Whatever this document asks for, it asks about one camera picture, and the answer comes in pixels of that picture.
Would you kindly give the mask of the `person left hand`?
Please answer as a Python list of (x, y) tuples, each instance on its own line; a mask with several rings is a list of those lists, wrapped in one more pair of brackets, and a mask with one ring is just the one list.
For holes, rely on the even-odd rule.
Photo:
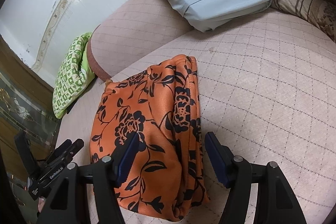
[(44, 197), (38, 198), (38, 212), (40, 213), (42, 212), (45, 203), (46, 203), (46, 199)]

